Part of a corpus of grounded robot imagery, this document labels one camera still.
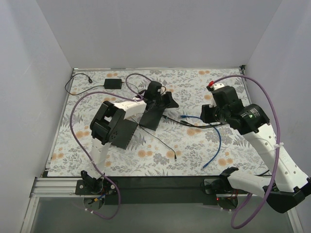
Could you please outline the black network switch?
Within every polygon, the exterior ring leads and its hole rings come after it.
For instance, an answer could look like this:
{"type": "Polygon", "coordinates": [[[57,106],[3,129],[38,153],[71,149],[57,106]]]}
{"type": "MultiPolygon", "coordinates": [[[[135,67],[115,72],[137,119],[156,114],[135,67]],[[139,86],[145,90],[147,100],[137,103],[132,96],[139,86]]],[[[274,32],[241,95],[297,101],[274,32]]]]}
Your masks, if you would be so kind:
{"type": "Polygon", "coordinates": [[[156,131],[163,113],[164,109],[153,109],[145,112],[139,121],[139,126],[156,131]]]}
{"type": "Polygon", "coordinates": [[[121,149],[126,149],[129,145],[138,124],[124,119],[117,124],[117,129],[112,134],[112,145],[121,149]]]}

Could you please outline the black ethernet cable teal plug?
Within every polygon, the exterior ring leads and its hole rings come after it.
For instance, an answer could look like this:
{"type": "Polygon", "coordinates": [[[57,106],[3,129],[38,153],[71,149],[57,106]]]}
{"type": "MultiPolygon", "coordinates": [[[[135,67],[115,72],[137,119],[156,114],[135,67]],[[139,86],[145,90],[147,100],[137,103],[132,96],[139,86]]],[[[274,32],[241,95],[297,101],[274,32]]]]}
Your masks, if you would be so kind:
{"type": "Polygon", "coordinates": [[[215,124],[215,125],[209,124],[209,125],[202,125],[202,126],[199,125],[199,126],[197,126],[197,125],[191,124],[191,123],[189,123],[189,122],[187,122],[187,121],[185,121],[185,120],[179,120],[179,121],[177,121],[177,120],[172,119],[172,118],[170,118],[170,117],[168,117],[168,116],[166,116],[166,115],[162,115],[162,117],[163,117],[164,119],[170,120],[170,121],[172,121],[172,122],[175,122],[175,123],[177,123],[177,124],[181,124],[181,125],[184,125],[184,126],[187,126],[187,127],[193,127],[193,128],[198,128],[198,129],[210,129],[210,128],[215,129],[216,133],[218,134],[218,138],[219,138],[218,150],[217,150],[216,154],[210,159],[210,161],[208,161],[208,162],[202,167],[202,169],[206,168],[206,167],[216,158],[216,156],[217,156],[218,153],[220,152],[221,145],[222,145],[221,134],[220,134],[220,131],[218,130],[217,127],[223,126],[223,125],[224,125],[223,123],[218,123],[218,124],[215,124]]]}

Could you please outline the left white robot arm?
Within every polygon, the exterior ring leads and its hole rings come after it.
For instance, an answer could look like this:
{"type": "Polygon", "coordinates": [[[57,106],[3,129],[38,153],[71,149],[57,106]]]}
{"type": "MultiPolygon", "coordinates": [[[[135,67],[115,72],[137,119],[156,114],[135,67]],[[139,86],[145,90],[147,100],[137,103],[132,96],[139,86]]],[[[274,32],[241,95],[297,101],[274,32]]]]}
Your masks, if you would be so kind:
{"type": "Polygon", "coordinates": [[[92,137],[91,165],[81,171],[85,186],[92,190],[100,185],[105,160],[110,146],[126,149],[137,126],[156,130],[164,110],[178,108],[172,93],[162,92],[162,84],[149,83],[147,89],[138,92],[128,101],[101,104],[90,129],[92,137]]]}

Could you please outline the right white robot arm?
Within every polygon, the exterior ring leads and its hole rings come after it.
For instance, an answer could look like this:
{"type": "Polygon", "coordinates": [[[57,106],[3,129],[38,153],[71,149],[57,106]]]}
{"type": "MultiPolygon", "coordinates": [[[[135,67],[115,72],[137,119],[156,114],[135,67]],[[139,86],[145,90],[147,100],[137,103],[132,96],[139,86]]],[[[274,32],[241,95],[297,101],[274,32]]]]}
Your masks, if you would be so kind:
{"type": "Polygon", "coordinates": [[[311,193],[311,179],[289,156],[284,146],[276,142],[276,134],[265,112],[256,104],[244,106],[235,88],[222,83],[207,87],[212,93],[211,104],[202,106],[204,123],[221,122],[237,130],[256,150],[270,171],[274,169],[276,152],[279,159],[272,190],[270,180],[230,167],[220,174],[224,190],[240,189],[260,197],[277,212],[285,213],[301,203],[311,193]]]}

